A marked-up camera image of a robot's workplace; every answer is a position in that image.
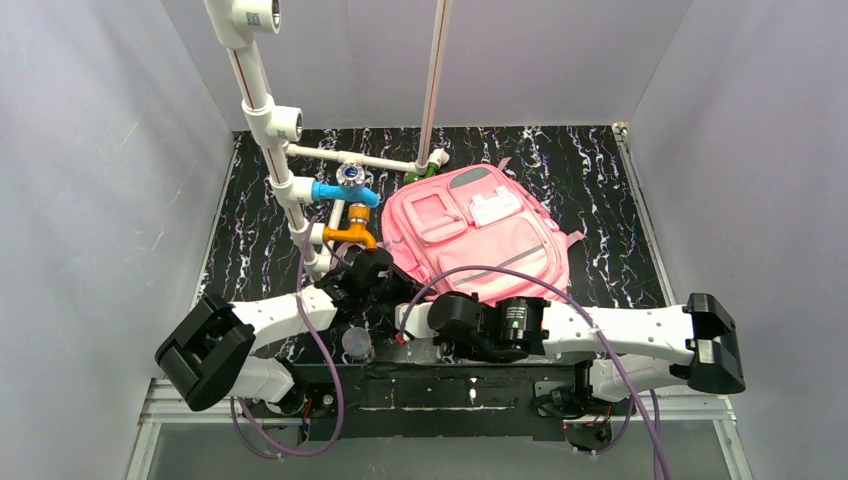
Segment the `pink student backpack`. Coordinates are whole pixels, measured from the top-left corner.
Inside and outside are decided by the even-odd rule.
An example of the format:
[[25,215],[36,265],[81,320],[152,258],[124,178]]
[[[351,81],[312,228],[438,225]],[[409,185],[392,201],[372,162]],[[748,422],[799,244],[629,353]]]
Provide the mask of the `pink student backpack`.
[[396,266],[439,293],[477,294],[493,305],[514,296],[554,299],[535,284],[570,285],[568,253],[583,240],[566,232],[519,182],[474,164],[406,185],[384,204],[384,248]]

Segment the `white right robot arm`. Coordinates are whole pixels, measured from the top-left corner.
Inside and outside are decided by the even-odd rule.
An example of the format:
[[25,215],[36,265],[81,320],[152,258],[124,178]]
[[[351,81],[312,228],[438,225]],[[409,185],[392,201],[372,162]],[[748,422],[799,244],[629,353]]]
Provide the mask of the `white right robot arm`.
[[610,403],[675,385],[721,395],[746,389],[736,321],[708,293],[692,293],[683,305],[611,309],[536,297],[490,306],[450,292],[427,304],[424,322],[430,336],[472,360],[604,351],[607,359],[590,362],[585,384],[591,397]]

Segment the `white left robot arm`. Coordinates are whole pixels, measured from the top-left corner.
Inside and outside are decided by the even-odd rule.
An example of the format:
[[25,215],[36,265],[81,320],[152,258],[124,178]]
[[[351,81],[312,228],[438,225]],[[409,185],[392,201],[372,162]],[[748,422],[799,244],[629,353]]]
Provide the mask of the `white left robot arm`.
[[321,333],[364,312],[389,313],[421,286],[387,250],[364,250],[298,292],[247,302],[202,297],[162,341],[154,361],[194,412],[227,397],[279,403],[295,389],[295,373],[281,361],[256,357],[258,349]]

